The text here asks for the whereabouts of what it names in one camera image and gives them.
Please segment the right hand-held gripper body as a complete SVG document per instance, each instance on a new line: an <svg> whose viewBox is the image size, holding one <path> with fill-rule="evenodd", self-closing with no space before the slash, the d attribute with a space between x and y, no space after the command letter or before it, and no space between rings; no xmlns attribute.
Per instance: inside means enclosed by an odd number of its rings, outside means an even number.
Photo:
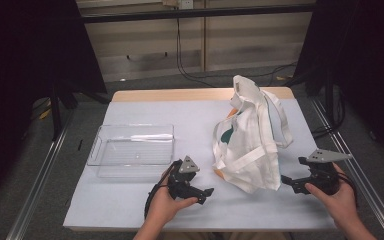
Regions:
<svg viewBox="0 0 384 240"><path fill-rule="evenodd" d="M299 163L309 167L310 176L307 183L315 185L327 195L333 195L339 190L339 181L344 180L350 186L353 182L346 174L339 173L333 163L350 159L351 154L344 154L324 149L316 149L308 157L299 157Z"/></svg>

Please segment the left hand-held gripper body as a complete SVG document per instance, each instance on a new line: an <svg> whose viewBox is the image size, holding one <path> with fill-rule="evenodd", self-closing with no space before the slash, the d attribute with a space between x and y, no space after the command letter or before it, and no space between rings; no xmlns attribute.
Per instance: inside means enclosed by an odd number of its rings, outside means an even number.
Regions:
<svg viewBox="0 0 384 240"><path fill-rule="evenodd" d="M200 168L189 156L186 156L183 160L179 159L176 161L168 178L170 196L173 199L187 199L191 197L200 199L201 191L190 185L190 181L199 170Z"/></svg>

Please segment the white cloth tote bag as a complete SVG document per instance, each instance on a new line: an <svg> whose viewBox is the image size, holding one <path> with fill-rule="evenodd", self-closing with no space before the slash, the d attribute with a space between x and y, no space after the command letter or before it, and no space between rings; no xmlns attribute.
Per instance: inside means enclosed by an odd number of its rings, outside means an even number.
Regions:
<svg viewBox="0 0 384 240"><path fill-rule="evenodd" d="M252 194L281 185L278 150L293 142L280 99L237 75L230 115L213 131L213 171Z"/></svg>

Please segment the person's right hand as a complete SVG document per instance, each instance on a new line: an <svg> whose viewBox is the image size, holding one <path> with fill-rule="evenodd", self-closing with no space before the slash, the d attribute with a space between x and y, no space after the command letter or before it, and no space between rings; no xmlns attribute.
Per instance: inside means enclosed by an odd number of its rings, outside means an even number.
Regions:
<svg viewBox="0 0 384 240"><path fill-rule="evenodd" d="M339 229L346 230L360 222L354 190L344 180L339 181L339 190L333 195L325 194L311 183L306 183L305 188L323 203Z"/></svg>

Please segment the person's left hand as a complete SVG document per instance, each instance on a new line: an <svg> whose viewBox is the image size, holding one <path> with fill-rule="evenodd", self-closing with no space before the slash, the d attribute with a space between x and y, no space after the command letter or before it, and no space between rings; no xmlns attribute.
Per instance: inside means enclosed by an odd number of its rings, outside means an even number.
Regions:
<svg viewBox="0 0 384 240"><path fill-rule="evenodd" d="M145 225L162 228L180 210L190 207L198 201L196 197L174 200L169 194L169 188L166 186L167 182L167 178L164 177L150 203L148 214L144 221Z"/></svg>

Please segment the clear plastic container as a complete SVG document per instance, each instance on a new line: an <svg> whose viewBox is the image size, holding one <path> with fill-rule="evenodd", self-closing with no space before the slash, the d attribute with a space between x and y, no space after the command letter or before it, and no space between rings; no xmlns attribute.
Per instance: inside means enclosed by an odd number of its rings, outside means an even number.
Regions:
<svg viewBox="0 0 384 240"><path fill-rule="evenodd" d="M172 164L174 141L173 125L102 125L87 165L98 177L158 178Z"/></svg>

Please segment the pale blue table mat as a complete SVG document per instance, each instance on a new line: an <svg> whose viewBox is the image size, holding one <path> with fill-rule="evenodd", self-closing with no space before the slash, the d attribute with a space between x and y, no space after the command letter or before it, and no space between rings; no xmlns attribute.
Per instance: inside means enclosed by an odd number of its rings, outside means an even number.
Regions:
<svg viewBox="0 0 384 240"><path fill-rule="evenodd" d="M212 169L212 135L215 125L231 110L226 100L118 102L109 105L104 123L152 124L174 128L175 159L190 156L200 170L192 184L210 188L204 204L180 211L166 225L168 231L310 231L329 230L333 220L311 195L296 194L282 185L276 191L247 194L223 181ZM138 229L144 221L144 204L156 183L139 171L128 178L101 177L97 166L85 166L64 220L75 231Z"/></svg>

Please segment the black metal stand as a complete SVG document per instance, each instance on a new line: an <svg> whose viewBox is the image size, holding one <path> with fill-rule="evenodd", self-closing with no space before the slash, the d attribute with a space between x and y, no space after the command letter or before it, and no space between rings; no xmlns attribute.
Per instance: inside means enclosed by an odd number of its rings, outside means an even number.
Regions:
<svg viewBox="0 0 384 240"><path fill-rule="evenodd" d="M334 96L334 80L331 70L326 71L324 80L324 102L314 101L317 112L320 114L322 126L312 131L315 139L335 133L345 119L345 102L342 95Z"/></svg>
<svg viewBox="0 0 384 240"><path fill-rule="evenodd" d="M104 82L90 85L80 84L68 79L52 79L49 82L49 97L53 120L53 141L55 141L63 131L60 105L63 105L69 110L75 109L78 106L78 101L75 97L76 93L85 95L101 104L110 103L110 100L104 97L104 94L107 94Z"/></svg>

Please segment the black curtain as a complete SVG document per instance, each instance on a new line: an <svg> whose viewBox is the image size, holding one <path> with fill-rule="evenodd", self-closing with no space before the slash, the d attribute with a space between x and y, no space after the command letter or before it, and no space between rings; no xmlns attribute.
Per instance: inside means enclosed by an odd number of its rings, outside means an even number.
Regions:
<svg viewBox="0 0 384 240"><path fill-rule="evenodd" d="M0 180L16 159L33 104L76 106L106 87L76 0L0 0Z"/></svg>
<svg viewBox="0 0 384 240"><path fill-rule="evenodd" d="M294 76L316 94L327 80L384 143L384 0L316 0Z"/></svg>

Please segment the black horizontal bar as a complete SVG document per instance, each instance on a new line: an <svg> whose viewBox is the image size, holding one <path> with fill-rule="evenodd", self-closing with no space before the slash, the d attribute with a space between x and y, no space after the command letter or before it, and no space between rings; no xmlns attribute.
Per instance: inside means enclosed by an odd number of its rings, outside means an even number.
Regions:
<svg viewBox="0 0 384 240"><path fill-rule="evenodd" d="M188 10L166 10L152 12L134 13L108 13L108 14L89 14L82 15L84 23L108 23L108 22L127 22L145 20L164 20L200 17L223 17L238 15L258 15L258 14L286 14L313 12L317 9L313 4L292 4L292 5L270 5L254 7L234 7L234 8L206 8Z"/></svg>

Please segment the aluminium floor rail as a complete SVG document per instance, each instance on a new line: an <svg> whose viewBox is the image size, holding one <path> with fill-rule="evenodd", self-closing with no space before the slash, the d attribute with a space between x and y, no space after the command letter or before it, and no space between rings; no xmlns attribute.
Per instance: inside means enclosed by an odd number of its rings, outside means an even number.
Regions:
<svg viewBox="0 0 384 240"><path fill-rule="evenodd" d="M46 158L44 159L44 162L35 178L34 184L32 185L29 194L24 201L24 204L6 237L6 240L23 240L41 195L44 191L53 165L65 141L68 127L72 123L73 115L74 110L69 110L67 117L62 124L62 129L60 130L60 133L57 135L56 139L52 141Z"/></svg>
<svg viewBox="0 0 384 240"><path fill-rule="evenodd" d="M332 130L331 122L328 120L326 110L322 103L318 99L312 99L311 102L323 124L323 127L328 131L328 134L337 150L341 153L351 154L351 150L341 134L338 131L334 132ZM345 160L345 165L354 179L354 183L357 185L358 190L365 198L367 204L370 206L379 224L384 230L384 202L379 197L376 190L373 188L369 179L365 175L363 169L354 157L349 160Z"/></svg>

